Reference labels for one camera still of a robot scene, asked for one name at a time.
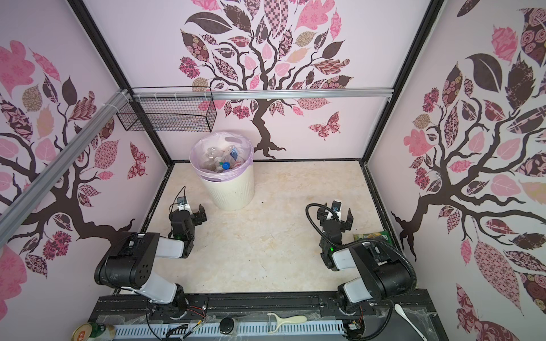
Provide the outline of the clear green label bottle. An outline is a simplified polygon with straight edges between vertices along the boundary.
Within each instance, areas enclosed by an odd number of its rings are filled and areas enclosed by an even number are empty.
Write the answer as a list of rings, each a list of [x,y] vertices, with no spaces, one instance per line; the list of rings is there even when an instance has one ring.
[[[217,164],[221,162],[223,152],[219,151],[216,147],[211,147],[207,150],[206,161],[203,164],[203,168],[208,171],[216,171]]]

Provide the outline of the blue cap clear bottle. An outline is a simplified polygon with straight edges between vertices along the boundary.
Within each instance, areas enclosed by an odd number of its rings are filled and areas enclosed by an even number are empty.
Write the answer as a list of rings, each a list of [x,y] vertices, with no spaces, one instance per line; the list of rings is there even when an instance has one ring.
[[[236,169],[244,163],[240,158],[239,150],[235,146],[229,146],[221,156],[215,157],[215,166],[217,173],[223,173],[231,169]]]

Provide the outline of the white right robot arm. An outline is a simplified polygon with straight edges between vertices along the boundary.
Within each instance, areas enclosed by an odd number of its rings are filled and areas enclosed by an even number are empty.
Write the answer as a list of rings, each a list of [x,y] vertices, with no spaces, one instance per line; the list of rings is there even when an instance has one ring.
[[[331,271],[355,269],[358,278],[338,287],[344,305],[363,301],[384,301],[408,294],[417,286],[417,275],[408,259],[384,237],[364,237],[344,244],[343,233],[351,230],[352,212],[345,220],[339,212],[341,204],[332,207],[309,204],[306,216],[321,236],[321,259]]]

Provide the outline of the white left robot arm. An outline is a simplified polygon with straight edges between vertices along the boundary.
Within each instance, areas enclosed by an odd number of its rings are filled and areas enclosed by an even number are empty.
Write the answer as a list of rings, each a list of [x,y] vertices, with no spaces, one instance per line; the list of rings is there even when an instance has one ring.
[[[130,290],[157,304],[182,306],[183,289],[153,270],[157,258],[186,259],[193,251],[196,227],[207,221],[206,210],[196,212],[180,206],[169,213],[171,232],[167,237],[157,232],[124,232],[96,267],[95,283],[110,288]]]

